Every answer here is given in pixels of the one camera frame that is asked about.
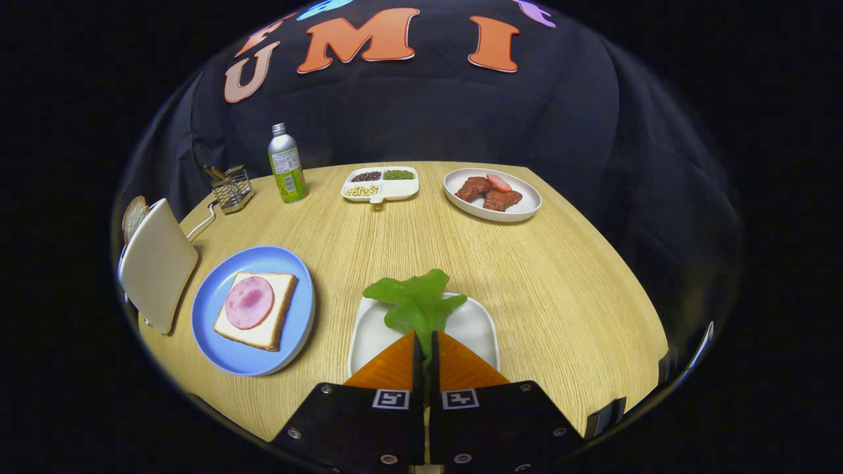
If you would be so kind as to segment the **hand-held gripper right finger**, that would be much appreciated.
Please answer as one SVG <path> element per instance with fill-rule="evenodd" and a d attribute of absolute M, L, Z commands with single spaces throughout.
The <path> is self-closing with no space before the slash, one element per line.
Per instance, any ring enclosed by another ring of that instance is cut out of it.
<path fill-rule="evenodd" d="M 535 381 L 445 388 L 455 366 L 431 337 L 429 453 L 446 473 L 550 473 L 586 444 Z"/>

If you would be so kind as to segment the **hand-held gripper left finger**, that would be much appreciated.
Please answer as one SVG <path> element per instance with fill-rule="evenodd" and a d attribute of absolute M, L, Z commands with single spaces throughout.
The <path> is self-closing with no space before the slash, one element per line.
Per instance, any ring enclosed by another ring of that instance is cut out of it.
<path fill-rule="evenodd" d="M 370 362 L 394 380 L 314 385 L 273 447 L 317 473 L 409 473 L 425 461 L 422 358 L 410 333 Z"/>

